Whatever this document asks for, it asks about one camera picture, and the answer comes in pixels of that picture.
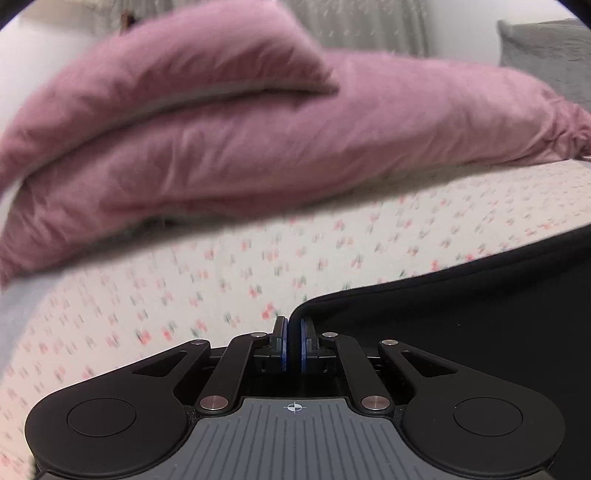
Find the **wall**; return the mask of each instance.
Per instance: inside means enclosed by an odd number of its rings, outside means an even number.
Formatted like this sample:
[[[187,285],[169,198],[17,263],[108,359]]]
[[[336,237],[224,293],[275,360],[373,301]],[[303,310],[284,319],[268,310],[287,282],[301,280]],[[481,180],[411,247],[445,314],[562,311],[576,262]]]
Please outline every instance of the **wall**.
[[[543,22],[574,15],[558,0],[425,0],[435,56],[498,64],[497,20]]]
[[[30,93],[97,40],[19,18],[0,30],[0,132]]]

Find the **crosshair marking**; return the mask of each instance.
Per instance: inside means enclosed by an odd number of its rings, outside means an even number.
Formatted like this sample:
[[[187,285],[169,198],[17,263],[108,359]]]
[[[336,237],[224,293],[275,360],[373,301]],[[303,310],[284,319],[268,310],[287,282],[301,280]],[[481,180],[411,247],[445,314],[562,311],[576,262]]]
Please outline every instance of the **crosshair marking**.
[[[295,412],[300,411],[302,408],[305,408],[305,407],[302,407],[299,403],[293,402],[293,403],[290,403],[288,406],[283,407],[283,408],[287,408],[287,410],[292,411],[293,413],[295,413]]]

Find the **round black pad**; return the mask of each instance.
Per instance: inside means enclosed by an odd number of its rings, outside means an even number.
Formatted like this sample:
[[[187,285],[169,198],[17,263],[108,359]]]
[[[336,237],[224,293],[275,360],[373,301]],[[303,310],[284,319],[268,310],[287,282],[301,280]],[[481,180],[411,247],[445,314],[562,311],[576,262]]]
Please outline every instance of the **round black pad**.
[[[402,429],[419,455],[444,470],[519,478],[552,462],[564,419],[533,390],[460,371],[425,379],[404,410]]]
[[[134,406],[124,400],[96,398],[74,407],[68,424],[87,437],[109,437],[128,429],[135,417]]]
[[[453,417],[463,429],[485,437],[508,435],[523,421],[515,405],[491,397],[464,400],[454,409]]]
[[[166,458],[188,428],[161,378],[119,371],[49,395],[25,435],[39,466],[65,478],[121,478]]]

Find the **pink pillow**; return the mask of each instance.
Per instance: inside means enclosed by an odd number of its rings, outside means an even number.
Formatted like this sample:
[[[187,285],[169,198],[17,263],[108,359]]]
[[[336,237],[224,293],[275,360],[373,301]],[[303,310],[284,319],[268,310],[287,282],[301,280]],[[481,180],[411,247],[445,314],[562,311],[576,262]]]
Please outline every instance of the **pink pillow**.
[[[278,2],[214,1],[147,21],[26,101],[0,141],[0,196],[114,127],[190,100],[265,89],[336,89],[320,48]]]
[[[31,175],[0,238],[0,283],[150,217],[251,217],[393,169],[591,154],[591,113],[521,72],[327,55],[337,95],[263,93],[167,113]]]

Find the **small flower pattern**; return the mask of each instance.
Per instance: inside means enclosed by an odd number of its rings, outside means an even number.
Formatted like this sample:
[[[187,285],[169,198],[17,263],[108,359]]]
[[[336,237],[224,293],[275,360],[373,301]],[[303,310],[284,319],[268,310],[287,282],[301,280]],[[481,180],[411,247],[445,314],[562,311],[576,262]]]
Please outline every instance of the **small flower pattern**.
[[[0,381],[0,480],[28,478],[30,409],[55,390],[193,338],[270,331],[302,302],[438,271],[591,222],[576,161],[392,174],[254,223],[228,223],[66,270]]]

